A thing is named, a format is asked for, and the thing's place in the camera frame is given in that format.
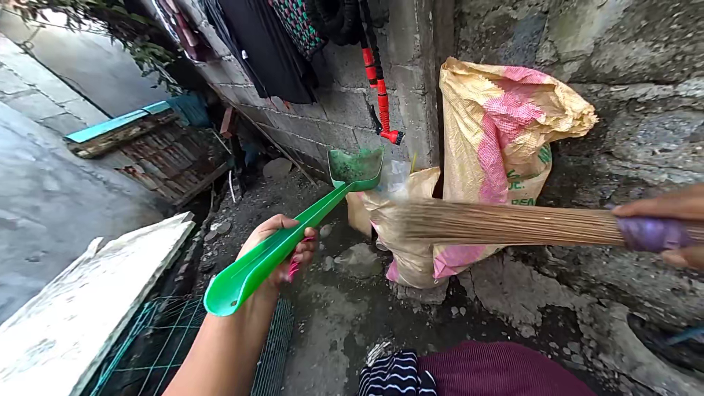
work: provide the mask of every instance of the broom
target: broom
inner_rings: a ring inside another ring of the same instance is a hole
[[[392,220],[400,237],[433,245],[615,245],[661,252],[704,243],[703,222],[618,218],[606,210],[435,199],[402,204]]]

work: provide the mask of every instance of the fingernail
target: fingernail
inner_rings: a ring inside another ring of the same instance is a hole
[[[662,253],[662,260],[670,265],[673,265],[673,266],[678,266],[678,267],[688,266],[687,260],[685,260],[685,258],[680,253],[673,251],[673,250],[668,250],[666,252],[663,252]]]

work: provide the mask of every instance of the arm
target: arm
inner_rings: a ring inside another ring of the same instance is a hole
[[[689,186],[652,199],[640,199],[612,210],[616,216],[654,216],[704,221],[704,183]],[[704,246],[667,250],[662,259],[674,266],[704,269]]]
[[[279,228],[290,228],[298,221],[282,214],[261,223],[239,251],[239,259]],[[312,228],[306,237],[316,238]],[[308,264],[317,242],[296,246],[294,261]],[[249,395],[259,354],[266,341],[279,284],[290,280],[288,263],[274,273],[230,316],[206,315],[186,360],[163,393],[164,396],[245,396]]]

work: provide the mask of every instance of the hand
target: hand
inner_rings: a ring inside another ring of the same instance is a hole
[[[612,210],[616,216],[653,216],[704,221],[704,183],[652,199],[641,199]],[[662,259],[674,266],[704,269],[704,245],[667,250]]]
[[[252,250],[260,242],[273,235],[279,228],[291,228],[298,225],[298,220],[288,218],[282,214],[277,214],[264,223],[261,223],[257,228],[252,231],[247,241],[245,241],[242,248],[239,250],[237,258],[239,259],[245,253]],[[296,248],[291,257],[291,262],[297,262],[299,266],[307,266],[313,260],[313,253],[318,247],[318,232],[311,227],[308,227],[303,231],[305,239],[296,245]],[[285,260],[281,265],[279,265],[271,276],[269,276],[268,281],[273,285],[278,286],[282,281],[290,282],[291,278],[289,276],[289,260]]]

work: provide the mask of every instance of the concrete floor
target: concrete floor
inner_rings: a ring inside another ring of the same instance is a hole
[[[205,242],[196,291],[232,262],[259,223],[278,213],[294,217],[330,190],[324,183],[311,187],[294,170],[283,180],[255,180],[237,204],[227,197],[213,222],[230,221],[232,229]],[[383,342],[389,342],[389,351],[414,348],[425,355],[463,340],[509,340],[531,347],[597,395],[654,395],[655,386],[675,395],[698,394],[697,383],[672,373],[642,346],[626,324],[627,309],[579,295],[537,273],[516,258],[514,249],[451,278],[442,304],[423,304],[396,297],[384,277],[389,253],[372,248],[384,268],[363,280],[341,271],[340,264],[326,264],[327,256],[371,241],[347,225],[344,202],[325,224],[332,232],[321,239],[313,264],[282,291],[293,302],[295,317],[284,396],[355,394],[367,353]]]

